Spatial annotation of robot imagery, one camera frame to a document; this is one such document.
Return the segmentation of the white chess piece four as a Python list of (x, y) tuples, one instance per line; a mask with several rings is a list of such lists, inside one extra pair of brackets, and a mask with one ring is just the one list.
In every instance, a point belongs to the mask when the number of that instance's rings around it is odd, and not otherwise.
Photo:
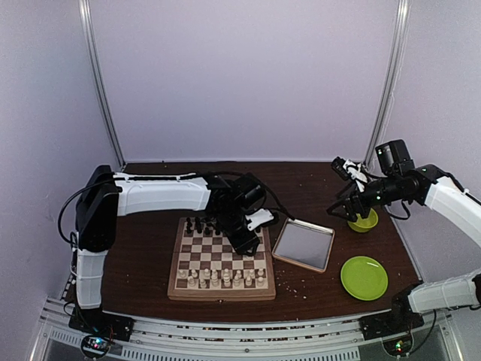
[(265, 270), (260, 268), (257, 270), (256, 274), (256, 286), (263, 287), (265, 285)]

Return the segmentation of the white chess piece five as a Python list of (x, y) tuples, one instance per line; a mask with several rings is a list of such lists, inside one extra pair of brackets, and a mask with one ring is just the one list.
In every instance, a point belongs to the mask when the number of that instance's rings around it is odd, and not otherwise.
[(229, 288), (231, 286), (231, 274), (230, 270), (227, 268), (225, 268), (222, 272), (222, 281), (225, 288)]

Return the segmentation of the white chess piece three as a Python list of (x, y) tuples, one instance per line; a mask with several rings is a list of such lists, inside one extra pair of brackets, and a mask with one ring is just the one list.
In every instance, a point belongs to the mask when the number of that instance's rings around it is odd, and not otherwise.
[(233, 287), (239, 287), (241, 285), (241, 281), (242, 281), (242, 271), (238, 269), (234, 274)]

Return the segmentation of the white chess piece seven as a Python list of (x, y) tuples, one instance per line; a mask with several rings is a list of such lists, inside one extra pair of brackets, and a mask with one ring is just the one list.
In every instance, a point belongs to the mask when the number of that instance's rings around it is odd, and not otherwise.
[(244, 278), (244, 286), (250, 288), (253, 285), (253, 278), (255, 277), (255, 272), (253, 269), (250, 269), (247, 272), (247, 275)]

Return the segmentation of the white chess piece one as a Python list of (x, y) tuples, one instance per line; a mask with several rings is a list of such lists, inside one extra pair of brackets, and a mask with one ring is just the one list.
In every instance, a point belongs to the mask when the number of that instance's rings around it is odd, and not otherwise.
[(211, 275), (210, 275), (210, 286), (211, 286), (212, 288), (219, 286), (218, 273), (217, 273), (217, 270), (215, 270), (215, 269), (213, 269), (213, 270), (211, 271)]

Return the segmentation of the metal tray with wood rim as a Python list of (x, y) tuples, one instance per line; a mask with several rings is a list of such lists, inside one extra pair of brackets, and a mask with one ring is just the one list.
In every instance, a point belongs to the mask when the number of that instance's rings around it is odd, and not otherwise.
[(333, 229), (288, 218), (271, 255), (274, 259), (322, 274), (328, 267), (334, 237)]

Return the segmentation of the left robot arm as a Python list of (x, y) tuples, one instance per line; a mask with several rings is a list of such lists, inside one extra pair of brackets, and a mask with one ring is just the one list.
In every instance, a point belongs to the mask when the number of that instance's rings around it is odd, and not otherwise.
[(70, 196), (75, 202), (74, 231), (62, 235), (74, 252), (78, 320), (92, 334), (108, 326), (101, 304), (104, 261), (116, 239), (119, 217), (151, 211), (198, 211), (212, 220), (240, 255), (253, 255), (256, 229), (274, 214), (253, 206), (266, 196), (265, 185), (250, 173), (202, 172), (133, 175), (108, 165), (95, 169), (86, 186)]

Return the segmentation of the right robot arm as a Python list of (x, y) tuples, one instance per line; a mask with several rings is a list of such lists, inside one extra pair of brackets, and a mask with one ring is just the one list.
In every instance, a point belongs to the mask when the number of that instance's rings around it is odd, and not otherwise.
[[(454, 175), (433, 164), (415, 166), (402, 139), (378, 145), (375, 152), (381, 176), (369, 174), (363, 164), (348, 159), (337, 157), (331, 162), (331, 168), (348, 184), (337, 193), (327, 214), (355, 222), (367, 218), (376, 206), (401, 202), (406, 208), (416, 202), (445, 217), (475, 244), (480, 243), (480, 201)], [(393, 332), (402, 331), (414, 314), (438, 309), (478, 310), (480, 271), (414, 286), (394, 306), (385, 318)]]

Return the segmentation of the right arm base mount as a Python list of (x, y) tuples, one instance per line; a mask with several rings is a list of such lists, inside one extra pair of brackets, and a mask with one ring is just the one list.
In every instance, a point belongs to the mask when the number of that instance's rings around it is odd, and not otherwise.
[(396, 298), (389, 311), (363, 316), (359, 325), (365, 341), (385, 338), (424, 325), (423, 316), (412, 311), (407, 297)]

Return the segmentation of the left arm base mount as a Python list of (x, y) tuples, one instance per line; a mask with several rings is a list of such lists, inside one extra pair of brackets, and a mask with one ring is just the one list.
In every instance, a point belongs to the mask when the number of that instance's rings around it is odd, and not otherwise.
[(100, 308), (75, 308), (68, 326), (81, 332), (117, 341), (129, 341), (134, 320), (131, 317), (103, 312)]

